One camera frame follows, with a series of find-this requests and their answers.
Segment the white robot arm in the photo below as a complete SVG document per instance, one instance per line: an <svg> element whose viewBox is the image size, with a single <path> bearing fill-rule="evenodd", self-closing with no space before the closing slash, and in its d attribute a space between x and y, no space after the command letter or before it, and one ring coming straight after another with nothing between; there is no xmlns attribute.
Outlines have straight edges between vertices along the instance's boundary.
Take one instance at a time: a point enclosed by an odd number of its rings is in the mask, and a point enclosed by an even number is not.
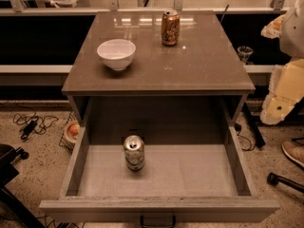
<svg viewBox="0 0 304 228"><path fill-rule="evenodd" d="M275 66L260 113L264 124L278 124L304 97L304 0L265 26L261 35L279 39L280 50L292 57L285 66Z"/></svg>

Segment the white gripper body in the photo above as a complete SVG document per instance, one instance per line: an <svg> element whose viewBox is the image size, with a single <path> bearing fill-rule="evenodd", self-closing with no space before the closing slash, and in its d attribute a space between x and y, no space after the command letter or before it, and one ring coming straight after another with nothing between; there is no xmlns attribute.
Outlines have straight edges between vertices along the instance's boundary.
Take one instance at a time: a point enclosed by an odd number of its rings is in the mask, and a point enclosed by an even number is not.
<svg viewBox="0 0 304 228"><path fill-rule="evenodd" d="M270 95L286 99L295 107L304 97L304 59L275 66L269 87Z"/></svg>

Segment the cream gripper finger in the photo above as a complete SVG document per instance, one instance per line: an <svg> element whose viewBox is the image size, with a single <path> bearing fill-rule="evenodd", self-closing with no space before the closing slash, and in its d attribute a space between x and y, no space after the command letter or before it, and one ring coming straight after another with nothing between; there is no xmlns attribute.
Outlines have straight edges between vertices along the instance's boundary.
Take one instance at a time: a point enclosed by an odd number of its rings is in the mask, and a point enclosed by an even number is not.
<svg viewBox="0 0 304 228"><path fill-rule="evenodd" d="M282 122L294 109L292 102L273 95L267 95L260 113L260 119L264 124L274 125Z"/></svg>
<svg viewBox="0 0 304 228"><path fill-rule="evenodd" d="M280 36L282 22L284 20L284 16L280 15L275 20L270 22L267 26L265 26L262 31L261 35L266 38L275 39Z"/></svg>

